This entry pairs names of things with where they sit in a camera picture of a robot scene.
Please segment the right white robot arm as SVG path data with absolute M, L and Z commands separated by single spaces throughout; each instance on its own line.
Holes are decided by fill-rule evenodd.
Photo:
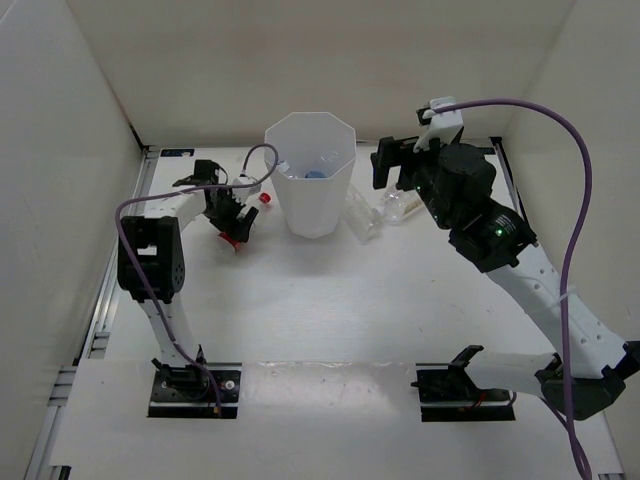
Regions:
M 540 355 L 491 353 L 471 345 L 446 364 L 417 373 L 424 403 L 477 402 L 493 391 L 536 396 L 575 420 L 612 405 L 639 370 L 639 345 L 609 330 L 568 289 L 534 231 L 513 209 L 492 196 L 495 167 L 466 144 L 462 107 L 438 98 L 418 111 L 422 135 L 385 137 L 371 157 L 373 185 L 413 191 L 447 231 L 456 252 L 506 291 L 552 345 Z

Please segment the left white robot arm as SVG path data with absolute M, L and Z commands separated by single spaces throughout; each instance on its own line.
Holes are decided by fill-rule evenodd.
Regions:
M 218 401 L 219 383 L 206 367 L 180 298 L 186 279 L 181 234 L 202 216 L 235 247 L 249 240 L 259 216 L 249 204 L 261 191 L 257 179 L 242 171 L 222 182 L 223 172 L 212 160 L 197 160 L 193 173 L 175 181 L 168 195 L 149 198 L 152 205 L 143 214 L 118 223 L 118 283 L 151 324 L 160 347 L 153 364 L 161 381 L 189 401 Z

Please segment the red label plastic bottle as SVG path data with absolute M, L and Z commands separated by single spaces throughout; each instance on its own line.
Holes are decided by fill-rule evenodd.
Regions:
M 235 224 L 220 231 L 218 237 L 237 251 L 241 245 L 249 242 L 253 233 L 260 229 L 271 207 L 271 195 L 266 192 L 258 194 L 244 206 L 236 217 Z

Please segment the large white cap bottle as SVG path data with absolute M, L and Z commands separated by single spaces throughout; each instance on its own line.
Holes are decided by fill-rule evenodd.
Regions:
M 416 191 L 403 191 L 392 186 L 384 191 L 373 212 L 384 223 L 399 225 L 424 208 Z

